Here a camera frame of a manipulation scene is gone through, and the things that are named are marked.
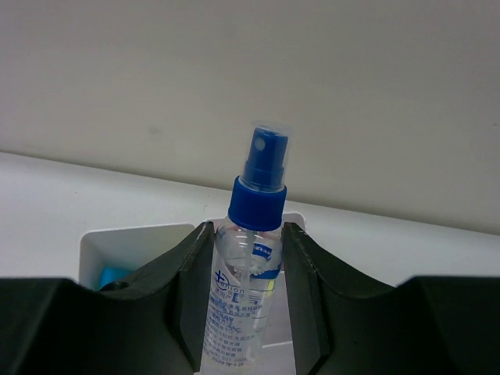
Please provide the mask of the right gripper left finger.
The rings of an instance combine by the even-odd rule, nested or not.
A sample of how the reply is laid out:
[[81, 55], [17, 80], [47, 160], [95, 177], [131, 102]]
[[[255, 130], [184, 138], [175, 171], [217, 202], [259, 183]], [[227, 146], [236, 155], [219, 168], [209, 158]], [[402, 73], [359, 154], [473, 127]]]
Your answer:
[[4, 374], [199, 371], [214, 226], [93, 291], [67, 278], [1, 281]]

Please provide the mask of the clear blue spray bottle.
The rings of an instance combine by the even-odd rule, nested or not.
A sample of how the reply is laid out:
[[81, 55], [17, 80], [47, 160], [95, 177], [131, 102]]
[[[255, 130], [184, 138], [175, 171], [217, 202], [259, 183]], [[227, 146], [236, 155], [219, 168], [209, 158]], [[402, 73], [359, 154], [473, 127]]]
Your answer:
[[291, 130], [255, 121], [247, 159], [217, 227], [202, 374], [254, 374], [283, 266], [284, 183]]

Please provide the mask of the blue capped black highlighter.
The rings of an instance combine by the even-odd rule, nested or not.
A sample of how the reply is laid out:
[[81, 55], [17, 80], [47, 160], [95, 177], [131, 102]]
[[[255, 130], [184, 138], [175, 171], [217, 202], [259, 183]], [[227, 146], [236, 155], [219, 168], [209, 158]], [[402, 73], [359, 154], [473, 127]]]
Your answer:
[[102, 289], [107, 284], [117, 281], [120, 278], [129, 275], [130, 273], [132, 273], [132, 270], [126, 270], [116, 267], [105, 267], [101, 272], [98, 286], [100, 289]]

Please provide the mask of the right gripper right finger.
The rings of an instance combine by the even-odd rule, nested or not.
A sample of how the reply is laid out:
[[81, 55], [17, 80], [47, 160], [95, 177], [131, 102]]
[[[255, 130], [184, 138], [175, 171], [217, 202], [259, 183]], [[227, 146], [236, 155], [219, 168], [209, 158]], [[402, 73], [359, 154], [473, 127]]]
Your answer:
[[499, 280], [417, 276], [392, 287], [282, 231], [299, 374], [496, 374]]

